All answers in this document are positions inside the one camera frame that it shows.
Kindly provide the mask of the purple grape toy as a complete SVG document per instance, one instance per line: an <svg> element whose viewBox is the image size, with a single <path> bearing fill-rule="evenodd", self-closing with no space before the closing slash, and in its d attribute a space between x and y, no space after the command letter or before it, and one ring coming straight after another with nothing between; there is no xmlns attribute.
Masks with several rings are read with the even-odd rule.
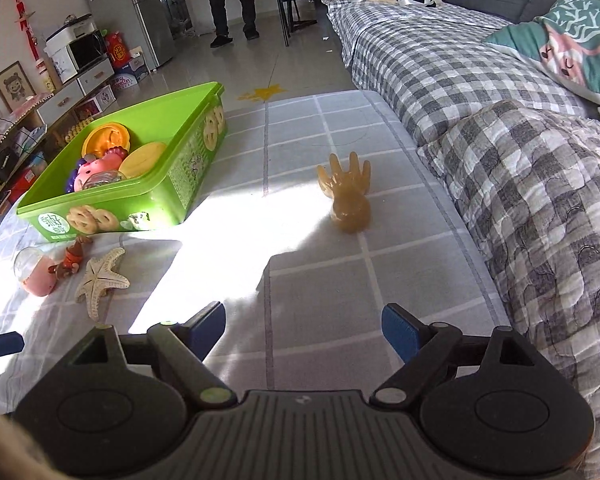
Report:
<svg viewBox="0 0 600 480"><path fill-rule="evenodd" d="M82 186L83 186L83 183L82 183L81 170L79 170L79 168L74 168L71 171L71 174L66 181L65 192L73 193L73 192L81 191Z"/></svg>

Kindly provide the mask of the red gift box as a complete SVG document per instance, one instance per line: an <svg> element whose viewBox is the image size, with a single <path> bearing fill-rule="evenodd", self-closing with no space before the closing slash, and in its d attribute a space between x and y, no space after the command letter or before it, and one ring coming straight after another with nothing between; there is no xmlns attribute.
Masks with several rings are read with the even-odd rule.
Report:
<svg viewBox="0 0 600 480"><path fill-rule="evenodd" d="M130 51L126 46L121 32L108 32L105 44L112 67L115 70L122 68L131 59Z"/></svg>

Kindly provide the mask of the amber rubber hand toy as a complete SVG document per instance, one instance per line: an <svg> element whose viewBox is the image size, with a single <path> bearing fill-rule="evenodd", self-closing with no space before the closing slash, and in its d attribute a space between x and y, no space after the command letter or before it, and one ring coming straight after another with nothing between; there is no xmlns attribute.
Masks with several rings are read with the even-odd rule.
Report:
<svg viewBox="0 0 600 480"><path fill-rule="evenodd" d="M344 170L339 157L329 155L330 171L324 166L316 168L317 183L323 194L332 200L330 218L340 231L354 234L370 225L372 210L366 195L372 180L369 160L360 162L358 154L349 155L349 168Z"/></svg>

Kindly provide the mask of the silver refrigerator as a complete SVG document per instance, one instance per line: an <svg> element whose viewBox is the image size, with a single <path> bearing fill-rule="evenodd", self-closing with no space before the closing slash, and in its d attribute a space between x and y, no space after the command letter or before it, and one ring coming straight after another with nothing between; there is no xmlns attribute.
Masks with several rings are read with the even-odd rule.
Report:
<svg viewBox="0 0 600 480"><path fill-rule="evenodd" d="M126 46L140 50L148 70L154 72L176 53L162 0L87 0L95 24L118 32Z"/></svg>

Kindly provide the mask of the pink chicken squeeze toy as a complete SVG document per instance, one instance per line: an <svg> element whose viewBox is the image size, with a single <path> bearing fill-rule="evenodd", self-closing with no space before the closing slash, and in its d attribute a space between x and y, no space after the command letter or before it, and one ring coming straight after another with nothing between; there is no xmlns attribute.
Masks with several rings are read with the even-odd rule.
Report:
<svg viewBox="0 0 600 480"><path fill-rule="evenodd" d="M76 170L73 180L73 191L81 191L86 181L94 174L118 170L129 152L122 146L115 146L104 151L102 157L96 157L90 162L82 162Z"/></svg>

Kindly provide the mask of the grey plaid blanket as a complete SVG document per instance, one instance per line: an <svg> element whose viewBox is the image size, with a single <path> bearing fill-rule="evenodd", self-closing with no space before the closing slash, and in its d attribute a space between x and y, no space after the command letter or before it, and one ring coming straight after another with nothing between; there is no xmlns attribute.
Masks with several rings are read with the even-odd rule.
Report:
<svg viewBox="0 0 600 480"><path fill-rule="evenodd" d="M600 478L600 122L488 43L502 18L324 3L353 82L386 101L445 186L510 322L590 404L582 471Z"/></svg>

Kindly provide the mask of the framed bear picture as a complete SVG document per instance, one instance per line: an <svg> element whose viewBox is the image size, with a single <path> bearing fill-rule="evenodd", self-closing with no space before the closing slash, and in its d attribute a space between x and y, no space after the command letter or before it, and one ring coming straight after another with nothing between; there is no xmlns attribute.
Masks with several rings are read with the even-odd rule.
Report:
<svg viewBox="0 0 600 480"><path fill-rule="evenodd" d="M35 95L36 92L18 61L0 72L0 97L10 112Z"/></svg>

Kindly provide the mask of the clear capsule egg toy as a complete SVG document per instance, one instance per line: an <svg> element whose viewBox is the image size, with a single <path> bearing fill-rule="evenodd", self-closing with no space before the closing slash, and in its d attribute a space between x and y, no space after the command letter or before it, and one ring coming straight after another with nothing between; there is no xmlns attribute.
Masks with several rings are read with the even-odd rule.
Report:
<svg viewBox="0 0 600 480"><path fill-rule="evenodd" d="M38 248L20 250L14 260L14 275L24 290L37 297L48 296L57 284L54 271L50 268L54 260Z"/></svg>

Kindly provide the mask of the green plastic cookie box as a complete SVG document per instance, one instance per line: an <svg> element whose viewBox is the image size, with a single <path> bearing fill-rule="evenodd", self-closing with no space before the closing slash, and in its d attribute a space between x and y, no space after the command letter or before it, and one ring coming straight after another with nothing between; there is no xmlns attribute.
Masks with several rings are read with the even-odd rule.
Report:
<svg viewBox="0 0 600 480"><path fill-rule="evenodd" d="M216 81L118 110L68 142L20 200L46 240L185 220L227 126Z"/></svg>

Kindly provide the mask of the white drawer cabinet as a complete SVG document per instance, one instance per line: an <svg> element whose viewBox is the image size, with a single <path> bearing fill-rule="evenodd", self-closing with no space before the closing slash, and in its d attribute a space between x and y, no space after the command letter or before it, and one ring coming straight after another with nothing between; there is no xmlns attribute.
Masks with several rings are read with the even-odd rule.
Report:
<svg viewBox="0 0 600 480"><path fill-rule="evenodd" d="M9 200L8 188L16 174L38 150L55 155L64 147L65 131L80 122L76 108L112 76L114 69L104 56L59 91L29 96L10 114L0 115L0 209Z"/></svg>

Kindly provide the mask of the yellow bell pepper toy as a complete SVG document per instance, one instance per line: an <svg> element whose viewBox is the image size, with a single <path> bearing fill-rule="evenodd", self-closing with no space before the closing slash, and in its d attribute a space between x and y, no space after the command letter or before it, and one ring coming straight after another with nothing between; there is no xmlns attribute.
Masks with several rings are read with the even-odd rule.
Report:
<svg viewBox="0 0 600 480"><path fill-rule="evenodd" d="M133 179L147 174L166 150L163 142L150 142L132 151L122 162L119 171L125 179Z"/></svg>

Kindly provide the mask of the orange pumpkin half toy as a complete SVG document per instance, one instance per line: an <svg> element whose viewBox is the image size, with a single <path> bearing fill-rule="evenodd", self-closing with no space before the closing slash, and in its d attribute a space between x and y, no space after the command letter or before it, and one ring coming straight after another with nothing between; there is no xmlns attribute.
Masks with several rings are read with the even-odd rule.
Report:
<svg viewBox="0 0 600 480"><path fill-rule="evenodd" d="M83 142L81 154L102 158L110 148L124 148L129 151L131 137L129 130L118 122L106 122L94 128Z"/></svg>

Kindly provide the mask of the beige starfish toy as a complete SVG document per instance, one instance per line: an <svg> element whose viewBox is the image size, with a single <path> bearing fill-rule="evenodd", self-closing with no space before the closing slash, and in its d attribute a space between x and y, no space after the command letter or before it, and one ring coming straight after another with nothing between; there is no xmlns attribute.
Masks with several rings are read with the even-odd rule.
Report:
<svg viewBox="0 0 600 480"><path fill-rule="evenodd" d="M106 296L110 290L128 289L131 286L130 280L117 271L119 260L124 255L124 248L115 247L106 255L91 258L86 263L74 299L77 302L84 301L87 315L94 322L99 321L100 298Z"/></svg>

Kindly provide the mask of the teal patterned pillow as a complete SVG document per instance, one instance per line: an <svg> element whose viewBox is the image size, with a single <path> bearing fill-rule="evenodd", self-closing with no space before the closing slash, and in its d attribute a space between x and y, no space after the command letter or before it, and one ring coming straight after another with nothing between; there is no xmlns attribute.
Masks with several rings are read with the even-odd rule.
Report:
<svg viewBox="0 0 600 480"><path fill-rule="evenodd" d="M484 41L600 106L600 0L556 0L547 13Z"/></svg>

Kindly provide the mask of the grey checked table cloth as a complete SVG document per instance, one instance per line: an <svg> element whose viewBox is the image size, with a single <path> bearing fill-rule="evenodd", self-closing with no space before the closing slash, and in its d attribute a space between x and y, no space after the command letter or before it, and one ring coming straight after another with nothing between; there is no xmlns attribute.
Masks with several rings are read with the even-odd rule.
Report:
<svg viewBox="0 0 600 480"><path fill-rule="evenodd" d="M226 330L208 367L234 390L373 390L399 358L380 330L395 302L425 322L487 335L508 321L444 187L378 94L345 91L232 110L193 210L163 230L100 234L88 258L122 247L128 289L100 322L138 334L213 301ZM372 218L340 231L316 168L369 160Z"/></svg>

